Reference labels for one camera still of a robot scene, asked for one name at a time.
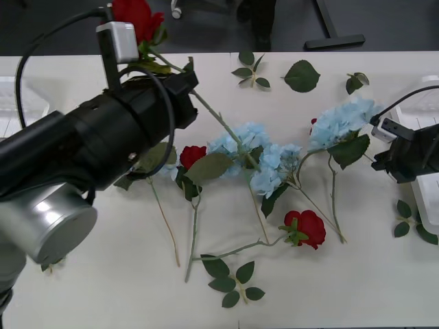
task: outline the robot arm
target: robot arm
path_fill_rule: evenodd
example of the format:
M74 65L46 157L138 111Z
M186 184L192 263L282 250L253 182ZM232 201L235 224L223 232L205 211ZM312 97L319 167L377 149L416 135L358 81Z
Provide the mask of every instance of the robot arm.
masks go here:
M138 59L134 27L113 22L110 6L102 13L106 23L97 35L108 89L66 115L55 111L28 127L19 111L24 129L0 142L0 328L26 256L38 264L64 258L95 225L95 191L166 136L170 151L174 129L197 117L189 98L198 84L195 73L155 76L135 66L119 72L118 64ZM23 67L21 62L16 79L19 110ZM134 71L146 76L121 84ZM159 171L168 155L145 176Z

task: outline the artificial flower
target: artificial flower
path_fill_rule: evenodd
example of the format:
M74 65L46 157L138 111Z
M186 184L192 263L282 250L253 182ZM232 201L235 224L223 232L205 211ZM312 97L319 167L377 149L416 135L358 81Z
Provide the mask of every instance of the artificial flower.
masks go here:
M380 110L381 107L375 106L373 100L359 98L323 112L313 124L308 151L328 149L346 141L348 136L360 131Z
M138 45L144 40L151 41L154 33L164 21L164 14L157 12L153 15L145 0L114 0L112 10L116 21L129 22L134 25Z
M291 226L295 219L297 219L297 231L308 236L307 240L299 240L297 245L301 246L304 243L317 250L318 245L323 244L327 235L323 220L312 210L303 211L301 214L298 211L290 211L285 215L285 226Z
M252 189L269 198L296 170L300 150L294 144L267 146L259 159L260 171L255 171L250 181Z
M189 170L192 165L206 155L207 147L186 146L180 154L180 162Z
M241 127L233 130L239 140L242 142L243 151L250 153L253 149L258 147L265 147L270 140L267 133L264 131L263 125L253 122L247 122ZM208 153L223 153L229 156L235 165L227 169L225 175L238 175L245 166L243 157L238 154L238 144L228 133L223 133L218 139L209 143Z

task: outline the red rose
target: red rose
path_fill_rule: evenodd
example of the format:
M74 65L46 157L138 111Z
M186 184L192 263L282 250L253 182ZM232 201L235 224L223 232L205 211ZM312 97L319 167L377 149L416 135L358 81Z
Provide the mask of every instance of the red rose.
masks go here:
M114 0L112 10L116 21L134 25L138 45L144 40L150 41L164 20L162 12L152 15L145 0Z
M192 165L206 155L207 147L186 146L180 154L180 162L184 168L190 169Z
M312 210L306 210L302 212L302 214L298 211L290 211L285 215L284 224L286 226L291 226L293 224L293 219L295 218L298 220L297 231L305 233L309 238L308 240L300 240L298 245L305 243L317 250L317 245L321 245L327 235L327 231L324 229L323 220Z

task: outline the green leaf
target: green leaf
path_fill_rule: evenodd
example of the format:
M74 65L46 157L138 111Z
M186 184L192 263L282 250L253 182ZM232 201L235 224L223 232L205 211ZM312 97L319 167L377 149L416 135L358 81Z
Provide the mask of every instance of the green leaf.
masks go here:
M249 80L250 78L247 77L246 79L241 80L238 84L243 84L244 82L246 82L247 80Z
M209 287L213 290L221 291L222 293L230 293L235 289L236 282L231 278L214 279L214 281L209 283Z
M188 178L185 176L185 173L187 172L187 169L183 166L178 167L177 177L176 177L176 184L179 188L183 190L183 184L185 185L184 191L185 191L185 199L189 202L192 201L192 198L198 196L198 191L200 193L203 191L203 188L201 186L198 187Z
M140 157L139 164L145 171L151 171L154 169L165 155L167 142L162 142L151 148L146 154ZM166 165L174 165L177 162L176 148L173 146L171 154L169 155Z
M236 75L237 77L251 77L253 71L247 67L240 67L239 69L234 70L232 74Z
M259 164L259 158L261 157L261 154L263 153L263 147L258 146L250 152L250 156L256 161L257 164ZM254 169L253 164L249 161L248 157L244 158L245 165L244 167L246 169Z
M339 143L328 148L329 154L332 155L336 163L344 170L347 166L359 160L366 152L370 144L367 134L354 138L351 141Z
M126 176L122 176L115 183L113 183L113 185L123 188L125 191L128 191L132 183L132 180L129 180Z
M299 60L284 77L287 85L299 93L308 93L313 90L320 79L320 74L306 60Z
M129 67L140 66L140 67L143 67L144 69L147 69L148 71L151 71L153 73L162 73L162 74L170 74L171 73L171 68L169 66L161 65L159 63L151 62L151 61L147 61L147 60L141 60L139 62L130 63L130 64L128 64L128 66Z
M262 55L262 56L256 61L256 64L255 64L254 67L253 67L253 72L256 73L256 70L258 69L259 63L261 62L263 56L265 56L265 54L263 54L263 55Z
M287 232L293 232L296 231L292 226L279 226L279 230L287 231Z
M393 235L395 236L395 238L401 238L402 236L405 236L409 232L409 230L410 225L403 221L395 227Z
M237 291L232 291L224 296L222 300L222 307L224 308L232 308L239 301L239 293Z
M265 293L256 287L251 287L246 289L246 296L249 300L260 300Z
M265 79L264 77L258 77L258 78L256 79L256 83L257 83L258 85L262 86L262 87L265 87L265 88L271 88L271 87L270 87L270 83L269 83L268 80Z
M309 236L307 236L303 232L297 232L297 237L299 238L299 240L308 240L309 239Z
M350 77L346 81L346 91L349 95L352 95L352 93L358 89L360 89L363 86L362 82L359 81L357 77Z
M422 224L416 225L416 231L425 242L431 243L432 245L438 245L438 236L430 232L427 232Z
M212 255L201 255L201 258L215 257ZM225 279L230 274L227 264L222 259L217 260L202 260L204 268L210 276L217 279Z
M354 73L354 76L362 83L362 84L365 84L365 85L369 85L370 84L370 82L369 82L369 79L368 79L368 77L366 77L366 74L364 74L364 73L361 73L361 72L355 72Z
M422 224L422 223L423 223L422 219L420 218L419 209L416 211L416 217L415 217L415 220L416 220L419 224Z
M236 271L236 279L240 281L240 283L244 284L251 279L254 271L254 261L249 262L245 265L242 265L238 270Z
M251 51L242 51L239 53L239 61L245 65L253 65L254 63L254 55Z
M233 166L233 161L226 154L211 153L197 160L185 176L201 185L205 180L221 177L230 166Z
M403 218L410 218L412 216L412 209L403 200L398 200L396 209L398 209L399 215Z
M263 197L261 211L265 218L272 213L276 200L287 190L288 186L288 184L280 185L268 199Z
M183 67L183 71L189 72L189 71L193 71L193 57L189 56L189 63L187 63L185 65L185 67Z

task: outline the black cable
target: black cable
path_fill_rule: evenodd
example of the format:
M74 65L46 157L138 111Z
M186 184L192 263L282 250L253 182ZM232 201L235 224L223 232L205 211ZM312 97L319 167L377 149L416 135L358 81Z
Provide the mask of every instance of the black cable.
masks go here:
M26 121L23 113L23 104L21 102L21 78L23 76L23 70L25 68L26 62L29 59L29 57L33 54L33 52L41 45L41 43L46 40L48 37L54 35L56 32L60 31L61 29L64 29L65 27L74 24L76 22L79 22L83 19L87 19L89 17L103 17L105 16L105 9L104 8L95 8L93 10L90 10L89 12L84 12L81 14L77 14L75 16L70 17L69 19L61 22L58 26L53 28L51 31L42 34L39 36L27 49L23 57L21 58L19 65L16 70L15 75L15 102L16 102L16 109L19 113L19 120L21 129L26 127Z
M163 155L162 160L159 162L159 164L154 169L152 169L148 173L129 173L128 174L129 178L134 179L134 180L140 180L140 179L145 179L145 178L148 178L152 175L155 175L166 164L168 157L171 155L172 147L174 145L174 134L175 134L175 129L176 129L176 122L175 122L174 109L172 108L171 99L169 98L169 95L167 94L167 91L166 91L165 87L162 85L162 83L160 82L160 80L157 79L157 77L154 74L152 74L151 72L149 72L147 69L144 69L143 67L140 67L140 66L126 67L125 69L123 69L122 71L119 72L119 78L121 78L125 74L131 73L131 72L143 73L143 74L147 75L154 82L154 84L158 88L158 91L160 91L160 93L163 96L163 99L165 100L166 110L167 110L168 117L169 117L169 139L167 141L165 154Z
M419 94L423 91L427 91L427 90L431 90L431 89L439 89L439 86L428 86L428 87L424 87L415 91L412 91L409 94L406 94L406 96L402 97L401 99L395 101L391 106L389 106L388 108L386 108L385 110L382 110L380 113L374 115L371 120L370 120L370 124L371 125L377 125L379 122L379 118L381 115L389 112L391 109L393 109L395 106L397 106L398 104L402 103L403 101L405 101L407 98L410 98L413 95Z

